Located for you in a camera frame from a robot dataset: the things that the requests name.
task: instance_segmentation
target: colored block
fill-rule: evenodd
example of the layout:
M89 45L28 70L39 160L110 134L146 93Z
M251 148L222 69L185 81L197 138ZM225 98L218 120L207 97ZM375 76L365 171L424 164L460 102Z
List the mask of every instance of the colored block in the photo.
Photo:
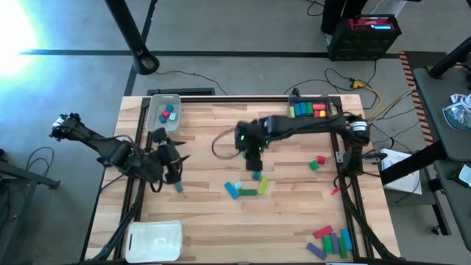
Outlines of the colored block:
M301 106L299 104L295 104L294 105L294 115L296 117L300 117L301 116Z
M332 240L330 240L330 236L326 235L322 237L322 243L324 244L324 252L325 254L333 254L332 251Z
M238 198L238 193L237 193L236 189L233 187L232 184L226 183L226 184L224 184L224 187L226 187L227 191L229 191L229 194L230 194L230 196L232 196L233 199Z
M174 186L178 193L181 193L183 191L183 185L181 181L175 183Z
M337 238L337 233L330 233L330 240L332 240L333 254L340 254L339 239Z
M301 107L301 115L303 116L308 115L308 108L306 107L306 103L301 102L300 107Z
M261 173L260 172L253 172L252 173L252 179L254 180L260 180Z
M262 177L262 181L260 181L260 185L258 186L258 193L260 195L263 195L265 193L267 183L268 183L268 178Z
M326 235L328 235L332 232L333 232L332 227L330 225L328 225L326 227L323 227L322 229L317 230L316 232L314 232L312 234L313 234L314 238L320 239L321 237L326 236Z
M344 238L345 246L347 247L347 250L353 250L352 240L350 239L350 233L348 233L348 228L340 229L340 234L341 234L341 237Z
M240 190L242 188L242 182L238 181L234 183L234 187L236 190Z
M325 157L321 156L321 155L318 155L317 156L317 163L320 164L320 165L324 165L325 164Z
M311 251L314 255L317 256L317 258L320 258L322 259L323 261L325 261L325 259L327 258L327 254L325 254L322 250L320 250L318 247L314 246L314 244L312 243L308 243L308 245L306 246L306 248Z
M162 111L161 116L163 116L165 119L168 119L170 116L170 111L168 110Z
M296 117L296 114L294 113L294 107L293 106L289 107L289 116L292 117L292 118Z
M159 115L159 121L160 123L167 123L167 120L162 115Z
M345 240L343 237L339 237L340 257L348 258L347 247L345 246Z
M176 113L170 113L169 120L174 121L177 119L177 114Z
M241 196L255 196L257 195L257 190L256 189L240 189L238 190L238 193Z
M312 169L312 170L317 170L319 168L319 164L317 163L317 161L312 161L309 163L309 167Z
M313 110L325 110L325 104L324 103L312 104L312 109Z
M313 113L312 112L312 104L306 102L306 107L308 108L308 115L309 116L312 115L312 113Z

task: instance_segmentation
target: paper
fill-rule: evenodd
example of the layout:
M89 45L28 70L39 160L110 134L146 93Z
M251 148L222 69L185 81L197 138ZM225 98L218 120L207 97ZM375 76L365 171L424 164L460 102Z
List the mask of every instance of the paper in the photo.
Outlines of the paper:
M381 161L381 168L383 170L411 156L410 154L386 148L383 148L381 152L383 154L388 155L387 158ZM417 187L417 183L419 182L419 180L420 175L419 172L416 171L408 174L407 176L401 177L399 180L386 184L384 188L388 188L395 191L414 192L415 194L422 195L422 185L419 184L419 186Z
M463 166L459 172L459 179L464 183L468 183L468 186L471 187L471 168L469 166Z

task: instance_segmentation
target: gray floor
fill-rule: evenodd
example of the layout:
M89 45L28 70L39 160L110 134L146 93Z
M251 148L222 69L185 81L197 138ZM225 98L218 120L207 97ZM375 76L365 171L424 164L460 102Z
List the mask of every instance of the gray floor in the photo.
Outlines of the gray floor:
M29 49L127 48L103 1L23 0L20 3L17 10L24 11L35 34L36 41L26 45ZM127 3L142 29L150 0ZM365 11L372 10L376 3L368 3ZM160 0L147 43L152 50L324 52L320 18L308 17L307 7L303 0ZM465 0L409 3L398 18L403 35L390 52L450 51L471 34L467 26L471 22L469 12ZM14 15L11 20L20 17ZM56 160L49 176L62 182L56 191L37 189L13 259L34 261L34 264L70 263L77 261L82 252L103 169L95 161L96 154L82 144L57 143L47 135L57 116L68 112L80 113L87 126L111 135L132 58L24 56L22 59L29 61L23 68L13 74L0 74L3 135L0 146L8 151L11 163L19 166L24 166L30 152L39 146L53 147ZM361 79L369 78L373 71L371 62L333 63L326 59L162 57L160 60L159 71L204 74L217 80L229 94L280 94L296 82L322 78L327 67ZM349 85L333 74L331 79L339 85ZM404 91L407 87L399 60L379 60L372 86L381 92L385 102ZM138 76L132 95L144 95L147 89L194 87L214 87L214 84L179 74ZM301 85L300 90L335 93L318 82ZM365 105L371 104L370 94L363 92L361 96ZM390 115L412 106L409 98L404 99ZM379 121L377 125L394 135L416 122L417 116L411 112ZM416 126L397 140L419 149L425 145L420 133ZM386 138L373 129L373 141ZM394 148L404 150L399 145ZM471 264L471 253L461 243L446 198L442 201L452 236L430 233L430 228L436 225L431 207L390 209L401 253L415 261Z

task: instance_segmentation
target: wooden tabletop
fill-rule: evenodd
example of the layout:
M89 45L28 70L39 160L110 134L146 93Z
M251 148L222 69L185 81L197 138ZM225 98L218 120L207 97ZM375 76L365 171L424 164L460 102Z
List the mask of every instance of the wooden tabletop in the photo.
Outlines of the wooden tabletop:
M359 95L340 97L344 111L363 114ZM141 100L123 98L115 135L135 135ZM264 195L234 200L227 193L226 182L241 181L245 188L257 188L258 182L245 170L241 156L232 160L214 157L210 148L213 139L240 120L273 114L286 114L286 103L183 103L180 135L173 139L186 141L177 149L182 156L191 155L184 162L184 192L178 194L174 186L164 185L155 194L147 185L141 216L142 222L179 220L183 224L184 246L178 261L317 262L320 260L305 248L312 242L322 249L322 241L312 232L325 225L331 225L337 233L347 227L340 194L330 195L336 167L328 133L294 135L270 144L262 155L262 175L269 179ZM233 135L221 138L216 151L234 153ZM313 172L308 163L317 155L327 159ZM373 165L364 165L364 169L378 173ZM115 169L107 169L102 185L117 176ZM101 193L86 258L95 256L118 227L126 181L121 178ZM392 253L399 255L380 178L364 174L358 181L369 226ZM358 226L355 231L364 256ZM348 260L328 255L327 261Z

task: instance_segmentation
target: plastic container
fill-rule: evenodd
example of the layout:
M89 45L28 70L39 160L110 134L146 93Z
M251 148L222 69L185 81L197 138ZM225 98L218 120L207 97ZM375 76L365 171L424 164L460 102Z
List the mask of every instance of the plastic container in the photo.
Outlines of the plastic container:
M183 251L183 229L178 221L133 222L126 243L129 263L176 261Z
M177 114L174 121L167 120L161 123L160 114L166 109L167 105L173 105L173 113ZM146 129L150 132L163 127L168 136L178 135L180 129L180 117L182 113L182 101L176 94L154 95L150 99L149 116L147 117Z

